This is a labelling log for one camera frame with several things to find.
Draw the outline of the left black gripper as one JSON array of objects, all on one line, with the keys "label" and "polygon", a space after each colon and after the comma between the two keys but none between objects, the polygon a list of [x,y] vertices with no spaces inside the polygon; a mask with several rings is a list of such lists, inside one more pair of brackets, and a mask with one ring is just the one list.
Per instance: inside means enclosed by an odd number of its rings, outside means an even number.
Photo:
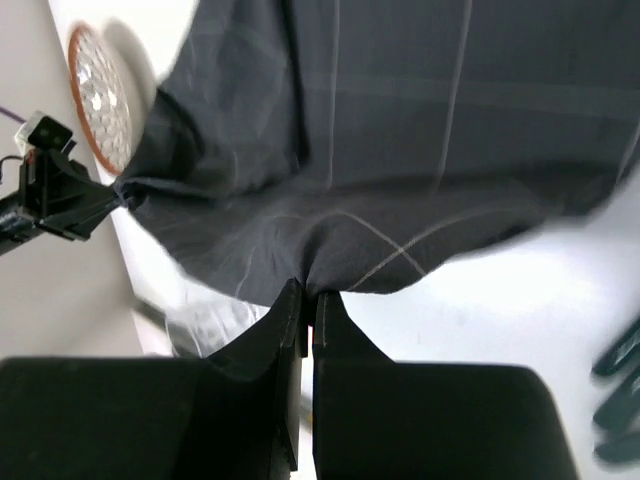
[{"label": "left black gripper", "polygon": [[87,241],[117,206],[113,188],[94,181],[83,164],[31,149],[21,158],[17,189],[1,199],[1,253],[44,233]]}]

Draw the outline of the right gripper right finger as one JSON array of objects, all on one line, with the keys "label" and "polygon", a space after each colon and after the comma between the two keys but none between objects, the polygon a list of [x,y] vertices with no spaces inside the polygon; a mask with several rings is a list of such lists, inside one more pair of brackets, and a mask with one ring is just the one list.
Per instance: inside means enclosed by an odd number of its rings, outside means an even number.
[{"label": "right gripper right finger", "polygon": [[574,479],[554,400],[520,366],[398,363],[322,294],[313,334],[321,479]]}]

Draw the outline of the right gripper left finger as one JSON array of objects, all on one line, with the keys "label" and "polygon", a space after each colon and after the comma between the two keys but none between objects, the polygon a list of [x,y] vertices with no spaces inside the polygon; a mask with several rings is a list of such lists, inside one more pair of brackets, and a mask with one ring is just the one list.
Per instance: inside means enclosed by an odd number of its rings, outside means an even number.
[{"label": "right gripper left finger", "polygon": [[5,479],[285,479],[297,466],[303,291],[207,358],[1,363]]}]

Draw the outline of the floral plate brown rim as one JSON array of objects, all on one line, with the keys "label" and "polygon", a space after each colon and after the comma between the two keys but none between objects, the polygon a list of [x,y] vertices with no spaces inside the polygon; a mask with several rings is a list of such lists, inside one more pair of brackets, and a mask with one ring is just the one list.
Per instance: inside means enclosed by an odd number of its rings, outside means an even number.
[{"label": "floral plate brown rim", "polygon": [[118,176],[131,159],[134,143],[126,69],[99,32],[83,22],[71,30],[67,61],[72,97],[88,145],[102,167]]}]

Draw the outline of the gold fork green handle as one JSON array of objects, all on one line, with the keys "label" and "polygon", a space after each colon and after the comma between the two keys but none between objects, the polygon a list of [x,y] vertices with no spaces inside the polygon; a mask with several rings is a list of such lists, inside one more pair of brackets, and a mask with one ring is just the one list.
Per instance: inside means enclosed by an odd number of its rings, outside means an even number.
[{"label": "gold fork green handle", "polygon": [[591,372],[599,378],[613,376],[639,354],[639,319],[630,324],[597,358]]}]

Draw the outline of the dark grey checked cloth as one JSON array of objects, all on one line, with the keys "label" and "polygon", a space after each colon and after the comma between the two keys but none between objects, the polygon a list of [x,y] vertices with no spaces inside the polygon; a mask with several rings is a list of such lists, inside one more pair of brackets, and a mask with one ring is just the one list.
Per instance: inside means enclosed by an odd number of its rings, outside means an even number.
[{"label": "dark grey checked cloth", "polygon": [[635,1],[202,1],[117,180],[186,273],[390,293],[636,164]]}]

